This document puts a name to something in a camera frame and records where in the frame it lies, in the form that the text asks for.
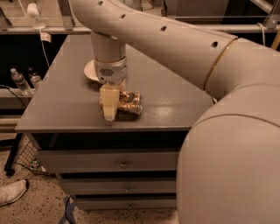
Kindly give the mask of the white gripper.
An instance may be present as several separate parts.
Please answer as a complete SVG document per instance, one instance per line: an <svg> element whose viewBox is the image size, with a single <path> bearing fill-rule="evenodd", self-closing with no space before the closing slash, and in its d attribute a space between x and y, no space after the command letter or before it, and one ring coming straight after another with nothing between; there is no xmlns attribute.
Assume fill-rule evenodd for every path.
<svg viewBox="0 0 280 224"><path fill-rule="evenodd" d="M110 82L118 84L120 91L126 89L127 60L123 58L115 62L100 62L94 60L95 74L101 83ZM120 91L109 83L100 88L101 105L104 118L107 121L114 121L116 118L117 104L119 102Z"/></svg>

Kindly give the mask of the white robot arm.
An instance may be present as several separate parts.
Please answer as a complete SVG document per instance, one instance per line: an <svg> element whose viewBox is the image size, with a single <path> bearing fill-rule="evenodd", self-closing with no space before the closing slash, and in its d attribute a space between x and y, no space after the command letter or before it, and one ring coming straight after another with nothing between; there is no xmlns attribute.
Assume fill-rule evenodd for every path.
<svg viewBox="0 0 280 224"><path fill-rule="evenodd" d="M71 0L87 28L113 36L217 103L179 154L179 224L280 224L280 54L118 0Z"/></svg>

